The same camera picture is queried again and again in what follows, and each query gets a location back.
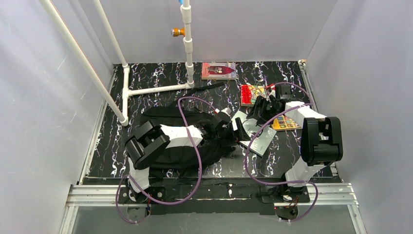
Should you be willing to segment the pale green Gatsby book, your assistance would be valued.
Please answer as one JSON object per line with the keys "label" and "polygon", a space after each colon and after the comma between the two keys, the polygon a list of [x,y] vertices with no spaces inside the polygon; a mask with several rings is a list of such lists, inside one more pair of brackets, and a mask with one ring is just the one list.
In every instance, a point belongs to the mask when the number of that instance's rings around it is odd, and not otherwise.
{"label": "pale green Gatsby book", "polygon": [[247,114],[242,111],[237,111],[232,118],[239,117],[242,121],[245,131],[248,133],[250,138],[252,138],[256,133],[257,137],[251,144],[250,151],[257,154],[258,156],[264,156],[266,150],[268,149],[270,143],[276,135],[276,130],[272,127],[266,125],[262,130],[260,130],[262,124],[256,124],[255,119],[246,119]]}

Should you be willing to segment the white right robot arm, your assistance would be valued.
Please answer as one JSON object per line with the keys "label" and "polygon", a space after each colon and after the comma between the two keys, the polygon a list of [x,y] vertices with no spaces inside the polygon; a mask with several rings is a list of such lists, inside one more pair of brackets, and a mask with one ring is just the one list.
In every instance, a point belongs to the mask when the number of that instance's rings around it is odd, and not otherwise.
{"label": "white right robot arm", "polygon": [[303,187],[319,170],[340,161],[343,157],[341,122],[310,107],[309,103],[258,96],[248,118],[262,127],[284,115],[301,128],[300,158],[284,176],[289,187]]}

